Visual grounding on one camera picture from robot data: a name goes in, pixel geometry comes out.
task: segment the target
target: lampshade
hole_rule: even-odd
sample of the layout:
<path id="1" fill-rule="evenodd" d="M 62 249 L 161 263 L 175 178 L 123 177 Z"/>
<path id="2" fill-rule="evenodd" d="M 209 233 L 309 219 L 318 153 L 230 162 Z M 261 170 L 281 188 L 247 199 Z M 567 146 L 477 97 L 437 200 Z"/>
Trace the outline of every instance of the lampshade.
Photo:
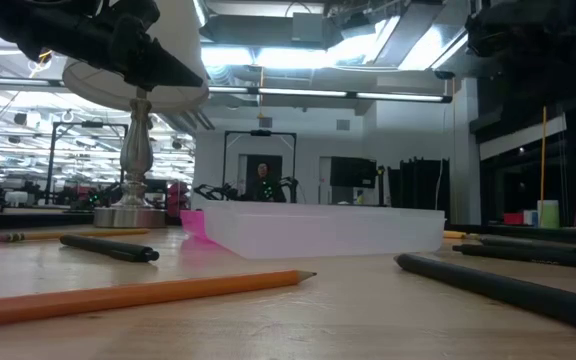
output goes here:
<path id="1" fill-rule="evenodd" d="M 196 108 L 208 98 L 206 71 L 201 62 L 199 21 L 194 2 L 188 0 L 156 0 L 159 20 L 148 29 L 148 35 L 159 39 L 161 46 L 204 80 L 201 87 L 157 86 L 148 93 L 152 112 L 179 112 Z M 72 92 L 97 104 L 130 111 L 130 99 L 136 88 L 123 77 L 94 68 L 76 59 L 69 59 L 63 80 Z"/>

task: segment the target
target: wooden table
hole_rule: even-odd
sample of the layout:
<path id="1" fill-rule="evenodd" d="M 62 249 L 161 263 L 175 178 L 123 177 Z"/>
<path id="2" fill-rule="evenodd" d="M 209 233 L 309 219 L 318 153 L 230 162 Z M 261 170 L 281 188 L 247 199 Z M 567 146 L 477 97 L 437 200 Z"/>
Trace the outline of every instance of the wooden table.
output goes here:
<path id="1" fill-rule="evenodd" d="M 403 272 L 390 255 L 249 261 L 176 228 L 118 239 L 161 258 L 132 264 L 56 241 L 0 245 L 0 296 L 290 268 L 319 275 L 294 287 L 0 326 L 0 359 L 576 359 L 576 328 Z M 575 268 L 448 246 L 428 256 L 576 292 Z"/>

